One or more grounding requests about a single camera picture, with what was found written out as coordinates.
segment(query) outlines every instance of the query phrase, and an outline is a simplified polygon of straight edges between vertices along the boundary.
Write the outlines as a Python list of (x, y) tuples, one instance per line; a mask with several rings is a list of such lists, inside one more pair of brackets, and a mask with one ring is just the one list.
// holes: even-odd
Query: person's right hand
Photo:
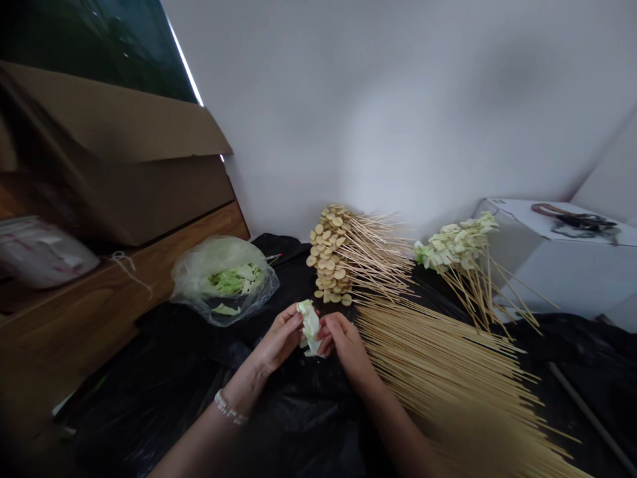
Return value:
[(352, 387), (358, 392), (367, 391), (369, 387), (382, 383), (380, 377), (374, 370), (374, 366), (367, 356), (367, 351), (363, 345), (363, 340), (358, 334), (356, 326), (349, 322), (340, 312), (334, 312), (321, 319), (328, 329), (328, 333), (322, 329), (324, 341), (333, 341), (336, 353), (341, 365), (345, 369), (347, 377), (350, 379)]

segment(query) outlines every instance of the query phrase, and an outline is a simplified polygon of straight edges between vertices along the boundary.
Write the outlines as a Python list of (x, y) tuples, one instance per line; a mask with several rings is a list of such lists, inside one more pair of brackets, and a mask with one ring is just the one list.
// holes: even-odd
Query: white container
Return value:
[(0, 222), (0, 262), (33, 289), (77, 279), (100, 259), (59, 228), (30, 216)]
[[(476, 216), (491, 211), (500, 223), (500, 232), (489, 235), (493, 259), (532, 289), (560, 306), (562, 312), (593, 319), (608, 313), (637, 293), (637, 229), (618, 224), (619, 245), (612, 246), (602, 236), (571, 238), (551, 231), (556, 219), (538, 214), (531, 205), (545, 201), (485, 199)], [(568, 202), (549, 202), (576, 214), (594, 214)], [(492, 271), (492, 280), (509, 300), (519, 301), (504, 280)], [(518, 295), (532, 310), (541, 313), (556, 309), (516, 280), (510, 280)], [(508, 305), (503, 298), (495, 301)], [(618, 324), (637, 331), (633, 324)]]

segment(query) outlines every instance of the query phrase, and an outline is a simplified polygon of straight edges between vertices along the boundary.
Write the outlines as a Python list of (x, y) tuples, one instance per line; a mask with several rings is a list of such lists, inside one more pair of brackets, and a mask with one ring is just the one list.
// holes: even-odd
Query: hand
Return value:
[(270, 375), (299, 346), (302, 326), (303, 316), (297, 312), (297, 304), (294, 303), (277, 315), (248, 360), (253, 362), (262, 373)]
[(380, 377), (367, 356), (363, 340), (360, 338), (356, 326), (340, 312), (328, 314), (321, 320), (324, 321), (328, 329), (328, 331), (321, 329), (318, 334), (319, 338), (324, 337), (321, 347), (329, 341), (326, 346), (329, 353), (331, 351), (330, 344), (334, 343), (340, 363), (354, 389), (361, 394), (379, 384), (382, 385)]

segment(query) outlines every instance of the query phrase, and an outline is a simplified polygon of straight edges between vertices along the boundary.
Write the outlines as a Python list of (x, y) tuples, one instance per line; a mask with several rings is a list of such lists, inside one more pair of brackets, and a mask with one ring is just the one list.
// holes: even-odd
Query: white box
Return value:
[[(500, 223), (500, 232), (492, 232), (489, 237), (494, 261), (555, 302), (562, 312), (588, 319), (609, 312), (637, 293), (637, 229), (618, 224), (621, 229), (618, 246), (602, 236), (570, 238), (551, 231), (556, 219), (531, 209), (538, 202), (541, 201), (482, 201), (476, 216), (489, 210)], [(576, 214), (591, 213), (568, 202), (548, 204)], [(492, 281), (509, 300), (520, 304), (504, 279), (493, 270)], [(510, 279), (510, 283), (532, 311), (556, 311), (516, 280)], [(503, 297), (495, 300), (509, 305)], [(637, 331), (637, 318), (633, 323), (618, 325)]]

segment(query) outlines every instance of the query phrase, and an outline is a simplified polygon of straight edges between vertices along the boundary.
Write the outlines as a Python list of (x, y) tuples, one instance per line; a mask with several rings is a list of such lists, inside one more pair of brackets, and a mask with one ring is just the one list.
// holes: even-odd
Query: person's left hand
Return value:
[(270, 375), (299, 346), (302, 326), (303, 316), (297, 312), (297, 303), (294, 303), (277, 315), (249, 360), (254, 360), (264, 373)]

